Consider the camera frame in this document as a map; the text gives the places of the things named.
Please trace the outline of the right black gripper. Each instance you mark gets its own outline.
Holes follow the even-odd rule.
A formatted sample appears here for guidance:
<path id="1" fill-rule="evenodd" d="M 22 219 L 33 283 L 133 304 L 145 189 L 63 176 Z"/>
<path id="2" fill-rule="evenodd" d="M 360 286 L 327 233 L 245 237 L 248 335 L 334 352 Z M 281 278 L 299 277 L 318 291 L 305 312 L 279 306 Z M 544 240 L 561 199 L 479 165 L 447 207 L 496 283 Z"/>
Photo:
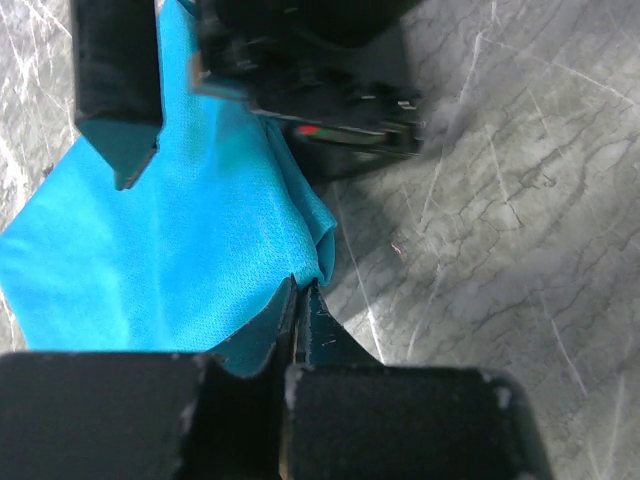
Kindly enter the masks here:
<path id="1" fill-rule="evenodd" d="M 409 1 L 199 1 L 194 89 L 274 121 L 312 183 L 416 157 Z"/>

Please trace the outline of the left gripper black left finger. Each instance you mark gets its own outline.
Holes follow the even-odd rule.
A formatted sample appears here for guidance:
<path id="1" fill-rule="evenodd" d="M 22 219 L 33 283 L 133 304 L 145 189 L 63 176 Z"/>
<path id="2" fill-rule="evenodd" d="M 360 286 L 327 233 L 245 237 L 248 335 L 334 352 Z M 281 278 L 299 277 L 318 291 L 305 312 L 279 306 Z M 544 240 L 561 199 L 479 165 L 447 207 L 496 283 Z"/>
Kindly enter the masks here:
<path id="1" fill-rule="evenodd" d="M 214 347 L 214 358 L 229 374 L 254 378 L 289 349 L 298 301 L 298 285 L 285 278 L 268 304 L 244 326 Z"/>

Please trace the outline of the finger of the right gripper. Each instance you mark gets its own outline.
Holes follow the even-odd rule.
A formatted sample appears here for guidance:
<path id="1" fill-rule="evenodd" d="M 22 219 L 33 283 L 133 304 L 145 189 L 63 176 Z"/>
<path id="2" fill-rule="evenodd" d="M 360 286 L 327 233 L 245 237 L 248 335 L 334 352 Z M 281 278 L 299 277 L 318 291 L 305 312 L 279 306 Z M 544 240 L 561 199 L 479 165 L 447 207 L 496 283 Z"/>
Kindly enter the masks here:
<path id="1" fill-rule="evenodd" d="M 133 187 L 158 150 L 164 124 L 155 3 L 69 3 L 74 120 L 110 166 L 117 190 Z"/>

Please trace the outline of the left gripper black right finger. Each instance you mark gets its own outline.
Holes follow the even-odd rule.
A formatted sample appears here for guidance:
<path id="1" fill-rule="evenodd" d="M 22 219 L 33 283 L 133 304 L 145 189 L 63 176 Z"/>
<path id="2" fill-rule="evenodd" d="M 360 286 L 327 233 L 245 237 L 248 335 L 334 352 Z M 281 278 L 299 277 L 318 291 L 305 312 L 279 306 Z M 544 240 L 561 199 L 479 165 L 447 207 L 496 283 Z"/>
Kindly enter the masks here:
<path id="1" fill-rule="evenodd" d="M 317 367 L 382 365 L 332 316 L 317 280 L 302 292 L 295 347 L 294 362 L 298 364 Z"/>

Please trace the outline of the teal t-shirt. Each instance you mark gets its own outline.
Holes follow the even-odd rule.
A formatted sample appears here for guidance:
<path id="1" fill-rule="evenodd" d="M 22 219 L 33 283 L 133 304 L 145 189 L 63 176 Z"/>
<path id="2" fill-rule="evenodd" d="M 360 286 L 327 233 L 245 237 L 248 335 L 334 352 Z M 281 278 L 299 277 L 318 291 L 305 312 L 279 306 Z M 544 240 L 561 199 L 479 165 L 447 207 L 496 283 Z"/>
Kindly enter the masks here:
<path id="1" fill-rule="evenodd" d="M 115 190 L 79 139 L 1 236 L 1 287 L 35 351 L 208 350 L 286 278 L 326 284 L 336 222 L 279 128 L 187 89 L 187 8 L 159 15 L 167 120 L 137 184 Z"/>

